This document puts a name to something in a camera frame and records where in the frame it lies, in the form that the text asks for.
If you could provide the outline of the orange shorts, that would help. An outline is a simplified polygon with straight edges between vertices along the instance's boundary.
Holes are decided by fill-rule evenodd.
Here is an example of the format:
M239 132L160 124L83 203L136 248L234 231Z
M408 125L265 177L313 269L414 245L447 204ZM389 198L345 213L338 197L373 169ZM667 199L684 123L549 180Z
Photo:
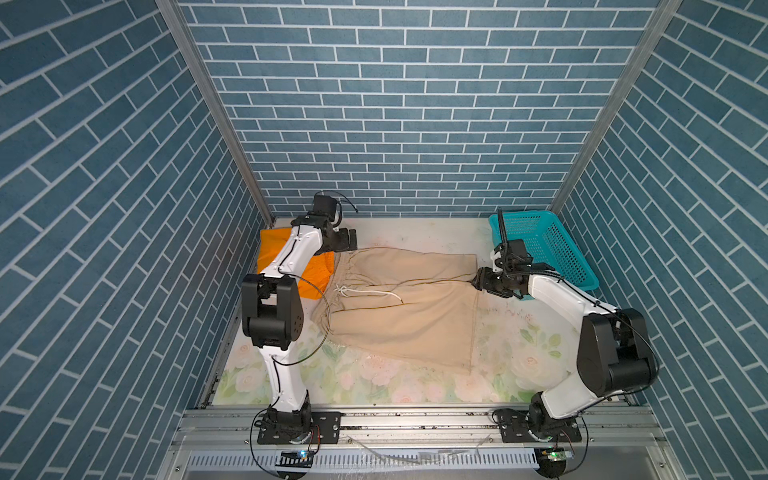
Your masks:
M291 228L278 228L261 230L259 233L260 246L257 258L257 273L261 273L275 260L281 272L295 273L295 266L299 246L295 246L296 236ZM322 293L328 287L331 276L335 270L335 254L325 252L313 255L306 268L300 273L304 280L297 281L299 294L308 300L320 300Z

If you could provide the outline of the beige shorts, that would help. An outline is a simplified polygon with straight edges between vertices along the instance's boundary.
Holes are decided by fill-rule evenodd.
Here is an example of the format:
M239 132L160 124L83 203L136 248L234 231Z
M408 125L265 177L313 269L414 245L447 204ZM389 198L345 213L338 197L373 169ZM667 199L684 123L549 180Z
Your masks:
M340 253L312 320L336 344L467 375L477 270L473 254L387 247Z

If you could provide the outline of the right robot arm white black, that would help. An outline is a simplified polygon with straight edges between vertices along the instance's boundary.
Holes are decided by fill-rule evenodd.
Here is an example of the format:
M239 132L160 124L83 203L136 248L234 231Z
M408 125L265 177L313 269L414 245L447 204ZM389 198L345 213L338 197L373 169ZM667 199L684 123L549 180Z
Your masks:
M471 284L501 298L542 301L579 333L576 371L530 402L526 422L533 436L547 439L584 410L616 395L639 392L658 378L659 361L639 311L604 303L547 265L524 263L516 255L480 268Z

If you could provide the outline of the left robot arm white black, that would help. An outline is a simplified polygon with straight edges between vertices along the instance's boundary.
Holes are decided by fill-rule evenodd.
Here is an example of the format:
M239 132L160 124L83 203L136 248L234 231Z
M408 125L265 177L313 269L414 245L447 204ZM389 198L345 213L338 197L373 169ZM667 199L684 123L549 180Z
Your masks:
M309 393L294 346L304 324L299 285L320 290L304 277L312 258L357 249L356 231L341 226L345 199L336 191L316 193L311 209L291 222L288 240L276 258L242 282L242 331L261 354L272 388L266 417L284 426L308 427L311 423Z

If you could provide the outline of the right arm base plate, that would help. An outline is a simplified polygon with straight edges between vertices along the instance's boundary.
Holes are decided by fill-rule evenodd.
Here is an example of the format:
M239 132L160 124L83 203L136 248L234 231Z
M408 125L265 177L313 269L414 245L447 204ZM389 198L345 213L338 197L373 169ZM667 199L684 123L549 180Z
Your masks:
M575 417L552 419L546 413L503 408L494 410L491 420L498 427L503 443L582 441Z

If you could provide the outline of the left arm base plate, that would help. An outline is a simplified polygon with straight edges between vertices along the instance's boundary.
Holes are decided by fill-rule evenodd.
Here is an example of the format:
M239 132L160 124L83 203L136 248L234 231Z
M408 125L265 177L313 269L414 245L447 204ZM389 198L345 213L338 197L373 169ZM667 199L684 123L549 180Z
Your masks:
M342 413L339 411L279 412L268 409L259 423L259 445L288 445L312 441L321 446L338 443Z

